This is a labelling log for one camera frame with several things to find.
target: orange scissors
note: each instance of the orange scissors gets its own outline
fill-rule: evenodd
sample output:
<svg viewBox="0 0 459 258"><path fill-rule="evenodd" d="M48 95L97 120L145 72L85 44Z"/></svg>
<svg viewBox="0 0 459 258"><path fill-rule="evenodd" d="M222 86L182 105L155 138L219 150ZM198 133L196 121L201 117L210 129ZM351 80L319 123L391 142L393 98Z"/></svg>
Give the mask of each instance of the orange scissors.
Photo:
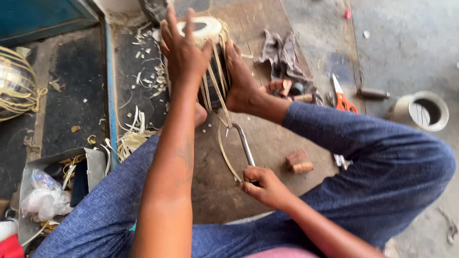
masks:
<svg viewBox="0 0 459 258"><path fill-rule="evenodd" d="M333 85L335 86L335 91L336 91L336 109L337 110L342 110L342 111L350 111L358 114L357 108L352 104L350 101L347 100L347 98L344 95L343 90L341 89L340 84L338 83L338 80L336 79L336 76L334 73L333 75Z"/></svg>

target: dayan drum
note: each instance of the dayan drum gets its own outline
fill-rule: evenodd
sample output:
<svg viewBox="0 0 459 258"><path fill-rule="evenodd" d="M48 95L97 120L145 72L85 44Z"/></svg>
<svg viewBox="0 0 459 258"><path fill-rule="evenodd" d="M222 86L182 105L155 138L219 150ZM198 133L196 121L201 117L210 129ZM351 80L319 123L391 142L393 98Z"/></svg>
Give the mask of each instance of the dayan drum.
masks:
<svg viewBox="0 0 459 258"><path fill-rule="evenodd" d="M207 39L213 42L213 52L205 76L201 81L198 101L208 112L220 107L231 88L231 79L225 62L225 43L228 40L228 27L214 17L195 17L193 39L201 49ZM185 36L185 22L179 22L177 29Z"/></svg>

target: red cloth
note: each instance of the red cloth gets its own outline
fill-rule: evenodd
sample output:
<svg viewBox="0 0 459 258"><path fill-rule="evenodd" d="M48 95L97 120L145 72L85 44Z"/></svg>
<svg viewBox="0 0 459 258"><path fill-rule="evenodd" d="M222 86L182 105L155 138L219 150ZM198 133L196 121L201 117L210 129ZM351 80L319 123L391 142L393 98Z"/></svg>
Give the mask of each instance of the red cloth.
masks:
<svg viewBox="0 0 459 258"><path fill-rule="evenodd" d="M24 258L24 250L19 244L17 234L0 242L0 258Z"/></svg>

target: plastic bag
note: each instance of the plastic bag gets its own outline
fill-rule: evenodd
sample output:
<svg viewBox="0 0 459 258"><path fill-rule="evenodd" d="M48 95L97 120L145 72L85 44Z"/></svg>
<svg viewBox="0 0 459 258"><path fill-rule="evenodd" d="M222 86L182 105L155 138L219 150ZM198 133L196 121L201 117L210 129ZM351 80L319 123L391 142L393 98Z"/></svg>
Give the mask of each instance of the plastic bag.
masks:
<svg viewBox="0 0 459 258"><path fill-rule="evenodd" d="M40 221L48 221L55 215L65 215L73 210L70 193L63 191L61 184L47 173L34 168L32 186L34 190L21 203L24 217L37 213Z"/></svg>

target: cylindrical wooden block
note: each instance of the cylindrical wooden block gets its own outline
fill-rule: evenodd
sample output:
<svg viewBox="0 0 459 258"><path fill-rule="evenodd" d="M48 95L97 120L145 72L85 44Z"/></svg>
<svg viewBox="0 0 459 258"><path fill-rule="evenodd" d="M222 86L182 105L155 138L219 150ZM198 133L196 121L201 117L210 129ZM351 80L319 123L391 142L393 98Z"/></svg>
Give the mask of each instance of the cylindrical wooden block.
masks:
<svg viewBox="0 0 459 258"><path fill-rule="evenodd" d="M313 170L314 170L314 167L313 167L312 162L305 162L305 163L293 165L293 172L295 174L305 173L305 172L313 171Z"/></svg>
<svg viewBox="0 0 459 258"><path fill-rule="evenodd" d="M287 163L289 163L290 166L293 166L293 165L301 163L301 161L304 158L306 158L306 152L304 151L304 149L299 149L299 150L296 150L295 152L288 154L285 157L285 160L287 161Z"/></svg>
<svg viewBox="0 0 459 258"><path fill-rule="evenodd" d="M313 102L313 95L312 94L299 95L299 96L293 97L293 100L299 101L299 102L311 103Z"/></svg>
<svg viewBox="0 0 459 258"><path fill-rule="evenodd" d="M262 92L264 92L264 93L268 93L268 90L266 89L265 86L261 86L261 87L260 87L260 90L261 90Z"/></svg>
<svg viewBox="0 0 459 258"><path fill-rule="evenodd" d="M284 89L279 91L279 95L282 97L287 97L288 93L290 92L291 85L292 85L292 82L290 80L285 80L285 81L287 82L284 84Z"/></svg>
<svg viewBox="0 0 459 258"><path fill-rule="evenodd" d="M290 80L278 80L278 81L272 81L269 82L268 88L269 90L283 90L286 87L291 87L291 81Z"/></svg>

